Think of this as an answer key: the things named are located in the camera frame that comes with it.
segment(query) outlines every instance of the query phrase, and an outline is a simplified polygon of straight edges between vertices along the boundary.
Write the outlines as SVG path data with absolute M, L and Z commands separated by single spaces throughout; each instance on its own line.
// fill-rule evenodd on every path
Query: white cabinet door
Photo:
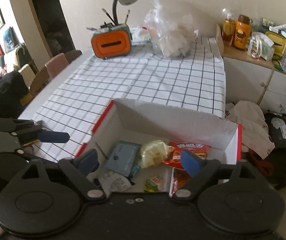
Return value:
M 224 57 L 226 102 L 248 100 L 257 103 L 267 84 L 271 69 Z
M 286 75 L 275 71 L 267 90 L 286 96 Z
M 265 110 L 270 110 L 272 112 L 286 114 L 286 96 L 266 91 L 260 103 L 260 108 L 264 112 Z

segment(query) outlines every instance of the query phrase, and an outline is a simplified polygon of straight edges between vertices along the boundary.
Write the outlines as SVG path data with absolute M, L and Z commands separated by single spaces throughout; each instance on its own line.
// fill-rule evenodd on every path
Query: white tablecloth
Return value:
M 70 134 L 65 144 L 38 143 L 35 155 L 57 161 L 75 155 L 112 98 L 130 98 L 224 117 L 225 72 L 215 38 L 201 37 L 185 58 L 165 59 L 152 45 L 132 47 L 125 57 L 90 57 L 33 116 L 49 130 Z

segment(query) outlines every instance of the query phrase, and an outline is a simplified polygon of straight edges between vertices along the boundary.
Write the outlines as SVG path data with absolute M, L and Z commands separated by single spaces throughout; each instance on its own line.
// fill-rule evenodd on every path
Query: small snack packet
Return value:
M 159 192 L 163 187 L 163 179 L 160 175 L 146 180 L 144 192 Z
M 136 164 L 136 165 L 132 168 L 131 173 L 130 173 L 130 175 L 129 175 L 128 178 L 129 178 L 129 179 L 132 179 L 136 174 L 138 174 L 138 172 L 140 171 L 140 169 L 141 169 L 140 165 Z
M 211 146 L 204 144 L 186 143 L 186 142 L 173 142 L 170 141 L 170 146 L 174 147 L 173 154 L 169 159 L 163 161 L 163 163 L 170 165 L 171 167 L 184 170 L 181 165 L 181 152 L 188 150 L 202 159 L 206 159 Z

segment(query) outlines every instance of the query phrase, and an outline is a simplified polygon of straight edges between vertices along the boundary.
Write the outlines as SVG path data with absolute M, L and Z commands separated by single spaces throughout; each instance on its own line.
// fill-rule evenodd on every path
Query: dining chair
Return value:
M 30 84 L 30 93 L 33 97 L 37 96 L 39 92 L 48 84 L 49 74 L 47 68 L 42 68 Z
M 65 57 L 69 63 L 76 60 L 79 56 L 81 56 L 83 53 L 80 50 L 71 50 L 65 53 Z
M 49 77 L 53 79 L 56 77 L 63 69 L 69 65 L 64 53 L 60 53 L 55 57 L 52 57 L 48 62 L 45 63 Z

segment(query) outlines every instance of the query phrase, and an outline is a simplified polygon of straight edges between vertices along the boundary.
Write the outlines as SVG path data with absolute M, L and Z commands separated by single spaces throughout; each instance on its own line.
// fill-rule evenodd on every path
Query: orange bottle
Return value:
M 247 39 L 251 32 L 250 23 L 252 23 L 252 20 L 248 16 L 242 14 L 239 15 L 234 36 L 234 46 L 237 49 L 245 50 Z
M 235 21 L 233 20 L 233 17 L 234 17 L 233 13 L 227 13 L 226 18 L 223 21 L 223 28 L 222 28 L 223 43 L 229 46 L 232 45 L 234 40 Z

